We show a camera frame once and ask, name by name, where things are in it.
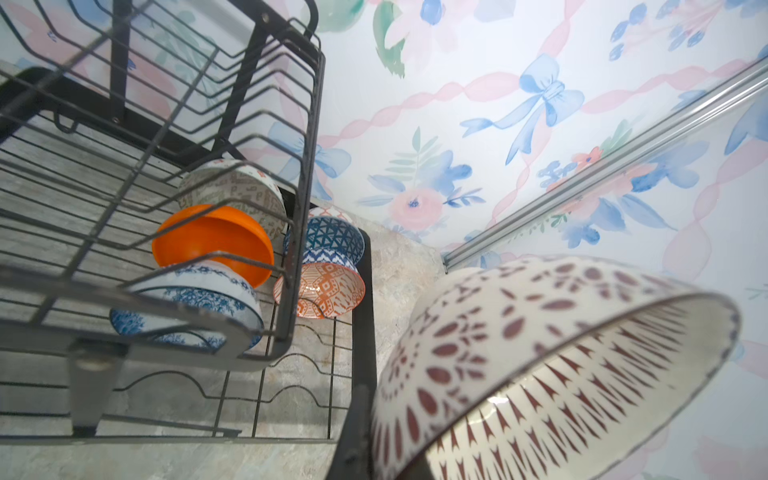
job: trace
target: bowl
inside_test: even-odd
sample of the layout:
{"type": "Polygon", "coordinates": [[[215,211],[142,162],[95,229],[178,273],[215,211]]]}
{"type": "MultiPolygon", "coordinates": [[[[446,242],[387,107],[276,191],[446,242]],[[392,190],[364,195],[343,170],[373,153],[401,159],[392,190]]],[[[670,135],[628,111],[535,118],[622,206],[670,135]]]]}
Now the bowl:
{"type": "Polygon", "coordinates": [[[455,284],[461,282],[467,276],[482,271],[482,268],[471,266],[469,268],[460,268],[458,270],[454,270],[445,276],[438,278],[432,284],[432,286],[429,287],[424,293],[422,293],[419,299],[416,300],[416,304],[413,306],[413,310],[411,312],[411,319],[409,320],[409,323],[413,323],[413,320],[421,315],[421,313],[426,310],[428,306],[431,306],[435,301],[437,301],[438,297],[441,296],[446,290],[451,289],[455,284]]]}
{"type": "MultiPolygon", "coordinates": [[[[316,207],[308,214],[305,249],[331,249],[356,265],[366,251],[362,233],[347,215],[336,208],[316,207]]],[[[283,252],[288,252],[291,231],[283,239],[283,252]]]]}
{"type": "MultiPolygon", "coordinates": [[[[165,220],[158,232],[207,208],[210,205],[196,205],[176,212],[165,220]]],[[[240,255],[268,265],[275,263],[272,242],[264,229],[248,214],[232,207],[217,208],[152,241],[152,254],[160,266],[187,262],[216,251],[240,255]]],[[[227,265],[254,288],[266,282],[272,273],[266,268],[238,260],[220,257],[212,260],[227,265]]]]}
{"type": "MultiPolygon", "coordinates": [[[[135,283],[127,288],[133,293],[152,296],[163,300],[186,303],[227,315],[249,329],[264,327],[259,301],[253,287],[231,268],[210,260],[194,263],[173,272],[135,283]]],[[[112,309],[109,320],[120,335],[132,336],[185,322],[150,313],[112,309]]],[[[183,333],[167,333],[155,338],[158,342],[218,349],[226,337],[218,332],[192,330],[183,333]]],[[[250,347],[255,346],[261,336],[254,336],[250,347]]]]}
{"type": "MultiPolygon", "coordinates": [[[[225,158],[207,162],[182,179],[179,184],[179,191],[204,182],[222,170],[240,163],[242,162],[239,160],[225,158]]],[[[280,189],[277,188],[274,180],[258,168],[250,165],[242,165],[208,184],[195,188],[179,197],[178,202],[182,208],[188,208],[201,204],[217,204],[228,198],[250,200],[274,213],[283,216],[286,214],[283,195],[280,194],[280,189]]],[[[280,240],[280,235],[285,230],[285,222],[250,205],[232,203],[229,206],[250,215],[266,231],[273,243],[280,240]]]]}
{"type": "MultiPolygon", "coordinates": [[[[319,248],[304,252],[297,316],[333,318],[351,312],[366,295],[366,284],[352,261],[334,250],[319,248]]],[[[283,278],[272,290],[280,303],[283,278]]]]}
{"type": "Polygon", "coordinates": [[[728,359],[730,299],[607,260],[473,273],[402,334],[374,394],[374,478],[600,478],[728,359]]]}

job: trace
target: wallpaper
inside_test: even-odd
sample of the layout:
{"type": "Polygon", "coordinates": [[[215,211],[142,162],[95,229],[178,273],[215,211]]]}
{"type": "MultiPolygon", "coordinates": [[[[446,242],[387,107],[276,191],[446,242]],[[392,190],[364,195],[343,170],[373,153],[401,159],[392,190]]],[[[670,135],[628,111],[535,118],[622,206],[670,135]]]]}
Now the wallpaper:
{"type": "Polygon", "coordinates": [[[733,297],[740,344],[668,428],[601,480],[768,478],[768,94],[718,118],[468,265],[576,253],[733,297]]]}
{"type": "MultiPolygon", "coordinates": [[[[40,1],[56,31],[32,2],[0,4],[33,49],[65,61],[75,50],[61,37],[85,44],[94,30],[74,19],[68,0],[40,1]]],[[[766,0],[317,1],[327,66],[313,195],[441,251],[768,56],[766,0]]],[[[282,15],[308,17],[301,0],[268,3],[282,15]]],[[[108,25],[110,0],[72,4],[86,22],[108,25]]],[[[223,0],[161,4],[231,51],[250,36],[252,24],[223,0]]],[[[129,81],[128,97],[163,119],[174,106],[166,94],[184,91],[176,78],[191,80],[205,59],[155,22],[137,22],[144,37],[134,35],[131,45],[147,55],[131,54],[129,71],[147,84],[129,81]]],[[[190,39],[179,22],[160,23],[190,39]]],[[[192,41],[204,53],[213,50],[192,41]]],[[[3,60],[22,68],[45,64],[9,43],[3,60]]],[[[108,58],[106,46],[99,52],[108,58]]],[[[269,69],[295,73],[282,61],[269,69]]],[[[98,61],[76,72],[106,84],[108,69],[98,61]]],[[[272,80],[302,94],[279,73],[272,80]]],[[[215,91],[215,81],[205,78],[201,87],[215,91]]],[[[285,98],[270,102],[288,121],[306,122],[285,98]]],[[[221,110],[216,98],[198,111],[207,108],[221,110]]],[[[189,111],[181,118],[200,123],[189,111]]],[[[285,124],[258,128],[289,151],[303,149],[285,124]]],[[[287,180],[298,178],[298,162],[275,148],[243,152],[287,180]]]]}

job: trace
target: dish rack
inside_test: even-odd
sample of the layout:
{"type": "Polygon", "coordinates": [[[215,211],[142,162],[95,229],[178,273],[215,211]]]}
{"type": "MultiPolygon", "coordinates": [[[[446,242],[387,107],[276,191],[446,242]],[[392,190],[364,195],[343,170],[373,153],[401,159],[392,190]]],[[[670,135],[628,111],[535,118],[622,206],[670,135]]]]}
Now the dish rack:
{"type": "MultiPolygon", "coordinates": [[[[113,0],[110,8],[102,0],[67,0],[63,12],[42,1],[25,2],[23,15],[10,6],[18,4],[0,5],[16,46],[47,65],[15,71],[0,64],[0,443],[350,437],[341,433],[345,416],[345,432],[367,418],[376,387],[365,232],[358,269],[366,296],[352,318],[295,315],[325,66],[314,1],[306,0],[305,25],[260,1],[229,0],[253,23],[242,48],[208,38],[161,0],[113,0]],[[74,27],[61,22],[63,14],[74,27]],[[48,29],[55,49],[40,51],[40,33],[30,33],[29,22],[48,29]],[[51,58],[62,51],[69,55],[51,58]],[[106,80],[94,72],[106,72],[106,80]],[[289,121],[276,113],[285,104],[300,116],[289,121]],[[272,138],[270,122],[295,131],[300,145],[272,138]],[[244,152],[292,159],[295,186],[244,152]],[[240,162],[222,174],[249,164],[280,185],[286,216],[244,203],[290,226],[285,255],[276,251],[271,266],[209,253],[155,270],[149,243],[169,231],[156,233],[178,210],[180,178],[225,155],[240,162]],[[272,270],[257,290],[268,328],[249,331],[207,310],[118,288],[213,257],[272,270]],[[278,306],[271,286],[279,276],[285,281],[278,306]],[[206,351],[119,336],[108,323],[112,307],[182,319],[227,341],[206,351]],[[258,334],[262,341],[243,353],[258,334]],[[300,337],[306,342],[294,342],[300,337]],[[292,362],[310,373],[281,370],[292,362]],[[280,404],[286,411],[275,408],[280,404]],[[302,417],[300,404],[312,428],[281,423],[302,417]]],[[[222,200],[190,221],[235,201],[243,203],[222,200]]]]}

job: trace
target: orange bowl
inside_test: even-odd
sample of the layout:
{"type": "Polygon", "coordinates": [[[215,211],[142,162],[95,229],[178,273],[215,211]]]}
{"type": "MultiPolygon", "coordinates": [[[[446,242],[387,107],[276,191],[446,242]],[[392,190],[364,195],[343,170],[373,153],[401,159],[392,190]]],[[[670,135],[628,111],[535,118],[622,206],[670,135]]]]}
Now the orange bowl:
{"type": "MultiPolygon", "coordinates": [[[[210,205],[185,208],[165,220],[158,232],[207,208],[210,205]]],[[[275,264],[272,242],[266,231],[250,215],[233,207],[218,208],[152,241],[152,254],[160,266],[186,262],[216,251],[240,255],[269,265],[275,264]]],[[[254,288],[266,282],[272,273],[266,268],[237,260],[221,257],[212,260],[228,266],[254,288]]]]}

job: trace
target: silver metal trim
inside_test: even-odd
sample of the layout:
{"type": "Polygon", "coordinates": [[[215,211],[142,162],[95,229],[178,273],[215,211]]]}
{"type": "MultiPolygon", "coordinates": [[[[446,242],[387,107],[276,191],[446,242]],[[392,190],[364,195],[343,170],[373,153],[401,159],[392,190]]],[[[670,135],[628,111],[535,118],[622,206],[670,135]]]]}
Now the silver metal trim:
{"type": "Polygon", "coordinates": [[[689,134],[768,88],[768,58],[757,62],[699,101],[670,115],[595,164],[542,195],[477,237],[444,255],[448,271],[486,251],[547,212],[572,201],[603,180],[689,134]]]}

